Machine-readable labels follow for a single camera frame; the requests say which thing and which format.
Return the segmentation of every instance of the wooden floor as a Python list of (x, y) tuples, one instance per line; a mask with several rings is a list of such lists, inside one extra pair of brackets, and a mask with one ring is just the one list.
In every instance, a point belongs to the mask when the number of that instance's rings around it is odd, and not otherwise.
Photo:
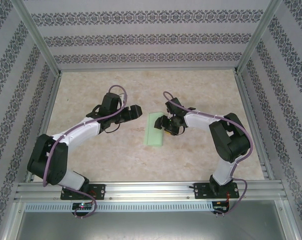
[[(166, 90), (187, 108), (213, 115), (233, 112), (249, 130), (231, 70), (97, 71), (63, 74), (48, 134), (60, 133), (80, 122), (114, 84), (126, 89), (128, 106), (140, 105), (143, 115), (121, 124), (114, 133), (103, 132), (91, 138), (69, 155), (68, 168), (90, 181), (209, 180), (219, 160), (209, 132), (187, 128), (180, 136), (164, 134), (162, 147), (143, 145), (148, 114), (166, 112), (162, 95)], [(264, 179), (255, 151), (241, 162), (234, 176)]]

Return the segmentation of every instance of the wire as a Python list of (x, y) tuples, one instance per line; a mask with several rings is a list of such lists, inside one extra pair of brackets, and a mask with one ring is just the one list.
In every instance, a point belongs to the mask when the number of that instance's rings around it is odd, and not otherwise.
[(87, 217), (89, 217), (89, 216), (91, 216), (91, 215), (94, 214), (94, 212), (97, 209), (97, 202), (96, 202), (96, 200), (95, 200), (95, 198), (93, 196), (91, 196), (91, 195), (89, 195), (89, 194), (87, 194), (87, 193), (85, 193), (83, 191), (78, 191), (78, 190), (75, 190), (75, 189), (67, 187), (67, 186), (62, 186), (62, 187), (64, 187), (67, 190), (70, 190), (70, 191), (76, 192), (78, 194), (82, 194), (82, 195), (85, 195), (85, 196), (89, 197), (90, 199), (92, 199), (92, 204), (94, 202), (94, 209), (91, 212), (89, 212), (88, 214), (86, 214), (85, 216), (78, 216), (78, 215), (76, 215), (77, 210), (79, 210), (80, 208), (75, 209), (75, 211), (74, 211), (75, 218), (77, 218), (77, 219), (84, 219), (84, 218), (87, 218)]
[(104, 130), (104, 132), (105, 132), (105, 133), (108, 133), (108, 134), (109, 134), (109, 133), (113, 133), (113, 132), (117, 131), (117, 130), (120, 128), (120, 125), (121, 125), (121, 124), (119, 123), (119, 126), (118, 126), (115, 130), (113, 130), (113, 131), (110, 131), (110, 132), (108, 131), (108, 132), (107, 132), (106, 130)]
[[(55, 143), (53, 144), (53, 146), (52, 146), (52, 148), (51, 148), (50, 154), (49, 154), (48, 159), (47, 159), (47, 162), (46, 162), (45, 171), (44, 171), (44, 176), (43, 176), (43, 187), (46, 187), (46, 186), (48, 185), (48, 183), (47, 183), (47, 175), (48, 175), (48, 171), (49, 171), (49, 168), (50, 168), (50, 163), (51, 163), (52, 155), (53, 155), (53, 152), (54, 152), (54, 150), (55, 150), (57, 144), (58, 144), (62, 139), (64, 139), (69, 133), (71, 133), (71, 132), (74, 131), (75, 129), (77, 129), (77, 128), (79, 128), (79, 127), (85, 125), (85, 124), (90, 124), (90, 123), (93, 123), (93, 122), (96, 122), (96, 121), (108, 119), (108, 118), (110, 118), (110, 117), (113, 117), (113, 116), (119, 114), (119, 113), (124, 109), (124, 107), (125, 107), (125, 105), (126, 105), (126, 102), (127, 102), (127, 93), (126, 93), (125, 89), (124, 89), (122, 86), (120, 86), (120, 85), (113, 85), (113, 86), (111, 86), (111, 87), (109, 88), (109, 92), (111, 92), (111, 90), (112, 90), (113, 88), (115, 88), (115, 87), (118, 87), (118, 88), (122, 89), (123, 92), (124, 92), (123, 105), (122, 105), (115, 113), (110, 114), (110, 115), (108, 115), (108, 116), (103, 116), (103, 117), (100, 117), (100, 118), (97, 118), (97, 119), (93, 119), (93, 120), (87, 121), (86, 123), (85, 123), (85, 122), (82, 122), (82, 123), (80, 123), (80, 124), (78, 124), (78, 125), (72, 127), (71, 129), (67, 130), (63, 135), (61, 135), (61, 136), (55, 141)], [(77, 216), (77, 215), (76, 215), (76, 210), (75, 210), (74, 215), (75, 215), (76, 218), (81, 218), (81, 219), (83, 219), (83, 218), (85, 218), (85, 217), (87, 218), (87, 217), (89, 217), (90, 215), (92, 215), (92, 214), (96, 211), (97, 202), (96, 202), (96, 200), (95, 200), (95, 198), (94, 198), (93, 196), (91, 196), (91, 195), (89, 195), (89, 194), (87, 194), (87, 193), (85, 193), (85, 192), (82, 192), (82, 191), (79, 191), (79, 190), (75, 190), (75, 189), (70, 188), (70, 187), (66, 187), (66, 186), (62, 186), (62, 187), (66, 188), (66, 189), (68, 189), (68, 190), (70, 190), (70, 191), (77, 192), (77, 193), (79, 193), (79, 194), (85, 195), (85, 196), (89, 197), (90, 199), (92, 199), (92, 200), (94, 201), (94, 210), (93, 210), (92, 212), (88, 213), (88, 214), (85, 215), (85, 216)]]
[(245, 184), (244, 191), (243, 191), (241, 197), (239, 198), (239, 200), (233, 205), (233, 207), (232, 207), (228, 212), (222, 213), (221, 211), (217, 211), (217, 210), (216, 210), (217, 212), (220, 212), (220, 214), (222, 214), (223, 216), (226, 215), (226, 214), (229, 214), (230, 212), (232, 212), (232, 211), (238, 206), (238, 204), (239, 204), (239, 203), (241, 202), (241, 200), (243, 199), (243, 197), (244, 197), (244, 195), (245, 195), (245, 193), (246, 193), (246, 190), (247, 190), (247, 182), (246, 182), (246, 180), (241, 179), (241, 178), (236, 179), (236, 178), (233, 177), (233, 174), (234, 174), (234, 171), (235, 171), (235, 169), (236, 169), (238, 163), (241, 162), (241, 161), (243, 161), (243, 160), (245, 160), (245, 159), (247, 159), (247, 158), (251, 155), (251, 153), (253, 152), (253, 141), (252, 141), (252, 139), (251, 139), (251, 136), (250, 136), (249, 133), (245, 130), (244, 127), (242, 127), (240, 124), (238, 124), (238, 123), (236, 123), (236, 122), (234, 122), (234, 121), (232, 121), (232, 120), (223, 118), (223, 117), (221, 117), (221, 116), (211, 115), (211, 114), (208, 114), (208, 113), (204, 113), (204, 112), (202, 113), (202, 112), (197, 112), (197, 111), (193, 111), (193, 110), (187, 109), (187, 108), (185, 108), (185, 107), (183, 107), (183, 106), (181, 106), (181, 105), (179, 105), (179, 104), (176, 104), (175, 102), (173, 102), (172, 100), (170, 100), (166, 95), (170, 95), (170, 97), (171, 97), (172, 99), (174, 98), (173, 95), (172, 95), (171, 93), (169, 93), (168, 91), (164, 91), (164, 92), (163, 92), (163, 96), (166, 98), (166, 100), (168, 100), (171, 104), (175, 105), (176, 107), (181, 108), (181, 109), (183, 109), (183, 110), (185, 110), (185, 111), (187, 111), (187, 112), (189, 112), (189, 113), (191, 112), (191, 113), (193, 113), (193, 114), (199, 114), (199, 115), (203, 115), (203, 116), (206, 116), (206, 117), (209, 117), (209, 118), (211, 117), (211, 118), (213, 118), (213, 119), (215, 118), (215, 119), (220, 119), (220, 120), (226, 121), (226, 122), (228, 122), (228, 123), (230, 123), (230, 124), (233, 124), (234, 126), (238, 127), (239, 129), (241, 129), (241, 130), (244, 132), (245, 136), (247, 137), (247, 139), (248, 139), (248, 141), (249, 141), (249, 143), (250, 143), (250, 150), (249, 150), (249, 152), (248, 152), (244, 157), (242, 157), (241, 159), (239, 159), (239, 160), (234, 164), (234, 167), (232, 168), (231, 173), (230, 173), (230, 177), (231, 177), (233, 180), (244, 182), (244, 184)]
[(185, 132), (185, 127), (183, 126), (183, 132), (181, 132), (180, 134), (178, 134), (177, 136), (182, 135)]

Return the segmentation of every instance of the patterned wallpaper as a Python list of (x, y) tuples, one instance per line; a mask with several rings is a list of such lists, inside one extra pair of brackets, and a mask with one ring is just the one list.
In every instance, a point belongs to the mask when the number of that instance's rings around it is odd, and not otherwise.
[(281, 3), (242, 77), (302, 234), (302, 0)]
[(270, 0), (26, 0), (60, 69), (234, 67)]
[(25, 177), (54, 83), (53, 73), (8, 0), (0, 0), (0, 234)]

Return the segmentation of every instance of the aluminum frame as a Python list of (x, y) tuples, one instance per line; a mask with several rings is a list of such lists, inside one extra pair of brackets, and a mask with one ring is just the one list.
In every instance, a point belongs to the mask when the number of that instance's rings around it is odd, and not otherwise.
[(52, 70), (54, 76), (56, 77), (60, 73), (60, 69), (49, 50), (47, 44), (45, 43), (45, 40), (43, 36), (41, 35), (39, 29), (37, 28), (31, 14), (27, 10), (24, 1), (23, 0), (12, 0), (11, 1), (14, 8), (16, 9), (18, 15), (22, 19), (23, 23), (27, 27), (28, 31), (30, 32), (34, 42), (38, 46), (39, 50), (44, 56), (45, 61), (50, 66), (50, 69)]
[[(140, 204), (140, 203), (205, 203), (213, 201), (223, 201), (225, 199), (203, 199), (197, 200), (194, 197), (193, 189), (189, 186), (193, 185), (196, 181), (192, 182), (100, 182), (105, 184), (105, 199), (97, 201), (98, 203), (114, 203), (118, 206), (121, 204)], [(244, 183), (237, 182), (238, 191), (243, 193)], [(14, 203), (9, 215), (8, 222), (4, 229), (3, 240), (15, 240), (18, 236), (18, 230), (22, 222), (25, 207), (28, 203), (80, 203), (77, 200), (61, 200), (62, 187), (60, 186), (47, 186), (43, 188), (41, 182), (25, 182), (19, 183)], [(258, 201), (258, 200), (273, 200), (278, 210), (283, 231), (286, 239), (301, 239), (297, 230), (297, 226), (293, 217), (293, 213), (289, 206), (284, 186), (281, 180), (260, 180), (248, 181), (248, 190), (243, 198), (244, 201)]]

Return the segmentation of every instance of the metal extrusion bar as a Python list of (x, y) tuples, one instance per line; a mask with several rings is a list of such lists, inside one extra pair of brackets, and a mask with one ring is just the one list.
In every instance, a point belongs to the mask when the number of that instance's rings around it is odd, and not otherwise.
[(175, 67), (175, 66), (171, 66), (171, 67), (111, 67), (111, 68), (77, 68), (77, 69), (64, 69), (62, 70), (62, 72), (65, 72), (65, 73), (74, 73), (74, 72), (77, 72), (77, 73), (80, 73), (80, 72), (120, 72), (120, 71), (201, 71), (201, 70), (231, 70), (231, 69), (234, 69), (233, 67), (221, 67), (221, 66), (207, 66), (207, 67), (197, 67), (197, 66), (194, 66), (194, 67)]
[[(98, 202), (194, 202), (193, 189), (189, 188), (195, 182), (100, 182), (105, 184), (105, 199)], [(244, 190), (244, 183), (237, 182), (240, 195)], [(20, 183), (14, 198), (15, 202), (63, 202), (60, 199), (62, 188), (60, 186), (43, 187), (41, 182)], [(282, 182), (279, 180), (248, 181), (246, 200), (282, 200), (286, 193)], [(206, 199), (206, 201), (223, 201), (225, 199)]]
[(5, 224), (4, 231), (0, 237), (2, 240), (16, 240), (20, 225), (25, 212), (26, 203), (24, 202), (14, 202), (10, 209), (10, 214), (8, 216), (7, 222)]
[[(55, 100), (56, 100), (57, 92), (58, 92), (59, 87), (60, 87), (61, 79), (62, 79), (62, 74), (60, 73), (60, 74), (58, 74), (58, 76), (56, 78), (56, 81), (54, 83), (53, 92), (51, 94), (51, 98), (49, 99), (48, 107), (47, 107), (47, 110), (46, 110), (46, 113), (45, 113), (45, 116), (44, 116), (44, 120), (43, 120), (41, 129), (40, 129), (39, 136), (42, 135), (42, 134), (45, 134), (47, 132), (48, 127), (49, 127), (49, 122), (50, 122), (51, 115), (52, 115), (52, 112), (53, 112), (53, 107), (54, 107), (54, 103), (55, 103)], [(25, 182), (28, 183), (28, 182), (31, 181), (31, 179), (32, 179), (32, 173), (28, 172), (27, 176), (26, 176), (26, 179), (25, 179)]]
[(280, 6), (281, 0), (271, 0), (269, 5), (267, 6), (266, 10), (264, 11), (264, 14), (257, 25), (249, 43), (247, 44), (244, 53), (242, 54), (238, 65), (236, 66), (237, 72), (241, 73), (243, 69), (245, 68), (245, 65), (247, 61), (250, 59), (255, 46), (260, 41), (265, 29), (267, 28), (269, 22), (271, 21), (271, 18), (275, 14), (277, 8)]
[(286, 239), (302, 240), (288, 200), (275, 200), (274, 203)]
[(246, 92), (245, 87), (244, 87), (242, 76), (240, 74), (235, 73), (234, 77), (235, 77), (235, 81), (236, 81), (236, 84), (237, 84), (237, 88), (239, 89), (239, 93), (240, 93), (240, 97), (241, 97), (241, 100), (242, 100), (242, 103), (243, 103), (245, 115), (246, 115), (247, 121), (249, 123), (249, 127), (250, 127), (250, 130), (251, 130), (251, 133), (252, 133), (253, 142), (255, 144), (255, 149), (256, 149), (256, 152), (259, 156), (259, 160), (260, 160), (260, 162), (264, 163), (264, 166), (265, 166), (266, 171), (267, 171), (268, 178), (270, 180), (275, 179), (274, 175), (273, 175), (273, 172), (272, 172), (272, 169), (271, 169), (269, 159), (267, 157), (267, 154), (266, 154), (266, 151), (265, 151), (265, 148), (264, 148), (264, 145), (263, 145), (262, 137), (261, 137), (260, 132), (258, 130), (259, 128), (257, 127), (257, 123), (256, 123), (256, 120), (255, 120), (255, 117), (254, 117), (253, 109), (252, 109), (252, 106), (250, 104), (250, 100), (248, 98), (247, 92)]
[(50, 66), (54, 76), (59, 74), (58, 65), (49, 50), (44, 38), (42, 37), (39, 29), (37, 28), (31, 14), (28, 12), (23, 0), (12, 0), (11, 1), (14, 8), (16, 9), (17, 13), (19, 14), (20, 18), (22, 19), (23, 23), (27, 27), (28, 31), (30, 32), (34, 42), (40, 49), (41, 53), (43, 54), (45, 61)]

